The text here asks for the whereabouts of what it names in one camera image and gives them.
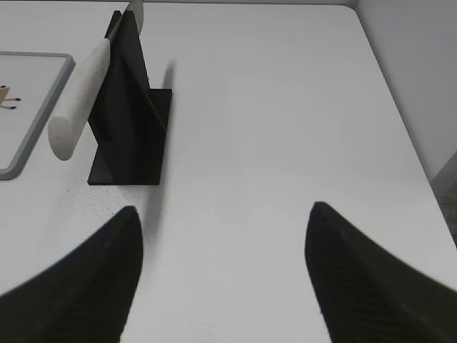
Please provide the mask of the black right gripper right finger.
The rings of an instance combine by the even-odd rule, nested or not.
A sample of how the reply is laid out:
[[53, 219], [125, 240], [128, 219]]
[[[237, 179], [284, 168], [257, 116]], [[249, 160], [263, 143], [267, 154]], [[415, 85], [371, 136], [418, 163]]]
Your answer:
[[332, 342], [455, 342], [456, 291], [410, 267], [325, 202], [304, 257]]

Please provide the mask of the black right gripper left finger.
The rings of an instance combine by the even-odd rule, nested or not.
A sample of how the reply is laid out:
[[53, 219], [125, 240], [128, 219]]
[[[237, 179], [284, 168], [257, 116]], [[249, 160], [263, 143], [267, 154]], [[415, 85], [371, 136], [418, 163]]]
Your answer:
[[143, 264], [135, 207], [1, 295], [2, 342], [120, 342]]

